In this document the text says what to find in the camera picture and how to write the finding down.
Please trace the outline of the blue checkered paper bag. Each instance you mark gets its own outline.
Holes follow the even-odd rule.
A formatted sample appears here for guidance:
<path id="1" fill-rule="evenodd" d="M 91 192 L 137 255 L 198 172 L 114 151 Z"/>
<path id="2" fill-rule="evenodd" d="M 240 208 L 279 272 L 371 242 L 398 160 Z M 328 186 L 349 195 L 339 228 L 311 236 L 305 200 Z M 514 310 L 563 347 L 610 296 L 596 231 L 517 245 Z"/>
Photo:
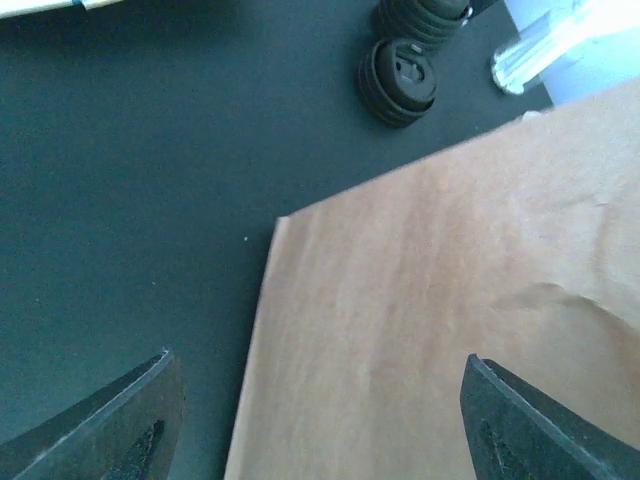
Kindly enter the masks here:
<path id="1" fill-rule="evenodd" d="M 101 8 L 121 0 L 1 0 L 0 17 L 10 18 L 81 5 L 86 10 Z"/>

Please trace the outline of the large brown paper bag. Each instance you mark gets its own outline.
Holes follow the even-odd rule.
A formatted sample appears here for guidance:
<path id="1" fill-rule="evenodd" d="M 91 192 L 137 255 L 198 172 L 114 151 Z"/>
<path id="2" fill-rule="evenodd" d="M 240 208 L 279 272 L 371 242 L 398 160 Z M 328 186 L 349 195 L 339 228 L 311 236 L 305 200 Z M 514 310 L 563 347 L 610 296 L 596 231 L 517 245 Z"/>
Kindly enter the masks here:
<path id="1" fill-rule="evenodd" d="M 639 84 L 279 219 L 225 475 L 470 479 L 467 357 L 639 443 Z"/>

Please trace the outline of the near black lid stack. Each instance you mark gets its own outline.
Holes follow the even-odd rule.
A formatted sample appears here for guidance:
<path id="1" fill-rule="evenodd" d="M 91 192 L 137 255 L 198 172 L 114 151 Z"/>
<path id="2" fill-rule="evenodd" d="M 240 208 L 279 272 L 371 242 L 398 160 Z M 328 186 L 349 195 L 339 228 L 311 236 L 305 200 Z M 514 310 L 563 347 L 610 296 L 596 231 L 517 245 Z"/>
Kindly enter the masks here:
<path id="1" fill-rule="evenodd" d="M 382 123 L 401 129 L 433 106 L 437 79 L 424 44 L 409 38 L 383 38 L 362 57 L 356 87 L 363 105 Z"/>

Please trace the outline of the far black lid stack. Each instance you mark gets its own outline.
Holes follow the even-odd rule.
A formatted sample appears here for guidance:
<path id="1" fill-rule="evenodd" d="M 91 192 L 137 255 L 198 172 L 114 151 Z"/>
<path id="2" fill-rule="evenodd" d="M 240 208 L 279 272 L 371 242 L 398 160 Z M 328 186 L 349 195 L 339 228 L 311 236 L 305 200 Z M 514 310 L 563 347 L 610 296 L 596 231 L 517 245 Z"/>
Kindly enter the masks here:
<path id="1" fill-rule="evenodd" d="M 437 51 L 470 19 L 470 1 L 381 0 L 371 12 L 381 38 L 406 38 Z"/>

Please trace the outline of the black lid stack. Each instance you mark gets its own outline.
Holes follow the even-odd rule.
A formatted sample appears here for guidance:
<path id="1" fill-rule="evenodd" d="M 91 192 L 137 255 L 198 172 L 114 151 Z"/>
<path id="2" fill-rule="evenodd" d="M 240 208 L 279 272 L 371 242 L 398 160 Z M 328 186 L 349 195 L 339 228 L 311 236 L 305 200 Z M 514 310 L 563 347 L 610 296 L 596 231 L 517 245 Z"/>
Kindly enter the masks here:
<path id="1" fill-rule="evenodd" d="M 363 105 L 382 123 L 401 129 L 433 106 L 437 79 L 424 44 L 409 38 L 383 38 L 362 57 L 356 87 Z"/>
<path id="2" fill-rule="evenodd" d="M 371 12 L 381 38 L 406 38 L 437 51 L 470 19 L 470 1 L 381 0 Z"/>

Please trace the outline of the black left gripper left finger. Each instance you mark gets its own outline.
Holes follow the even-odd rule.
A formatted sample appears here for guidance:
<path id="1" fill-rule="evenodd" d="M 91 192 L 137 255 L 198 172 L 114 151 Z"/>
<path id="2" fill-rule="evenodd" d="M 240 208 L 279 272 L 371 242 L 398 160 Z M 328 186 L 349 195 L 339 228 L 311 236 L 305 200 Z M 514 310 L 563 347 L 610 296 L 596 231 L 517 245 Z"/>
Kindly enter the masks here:
<path id="1" fill-rule="evenodd" d="M 179 359 L 165 350 L 1 444 L 3 479 L 166 479 L 184 418 Z"/>

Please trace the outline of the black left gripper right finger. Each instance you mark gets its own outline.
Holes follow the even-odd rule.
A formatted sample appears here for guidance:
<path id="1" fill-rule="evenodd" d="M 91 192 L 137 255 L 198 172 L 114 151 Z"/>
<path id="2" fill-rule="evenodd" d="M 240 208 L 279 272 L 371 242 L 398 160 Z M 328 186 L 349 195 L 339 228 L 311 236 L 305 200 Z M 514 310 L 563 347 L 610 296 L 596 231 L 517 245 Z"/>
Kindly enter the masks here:
<path id="1" fill-rule="evenodd" d="M 478 479 L 637 479 L 639 451 L 490 359 L 468 356 L 460 407 Z"/>

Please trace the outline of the glass of white stirrers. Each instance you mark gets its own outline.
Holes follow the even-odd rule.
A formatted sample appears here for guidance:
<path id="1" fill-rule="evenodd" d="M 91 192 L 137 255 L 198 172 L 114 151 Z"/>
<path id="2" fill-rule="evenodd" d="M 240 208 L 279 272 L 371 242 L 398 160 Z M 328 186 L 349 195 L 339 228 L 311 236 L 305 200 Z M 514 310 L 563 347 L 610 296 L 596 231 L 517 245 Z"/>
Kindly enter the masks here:
<path id="1" fill-rule="evenodd" d="M 594 44 L 585 24 L 599 6 L 598 1 L 572 1 L 532 21 L 493 53 L 494 84 L 520 96 L 580 62 Z"/>

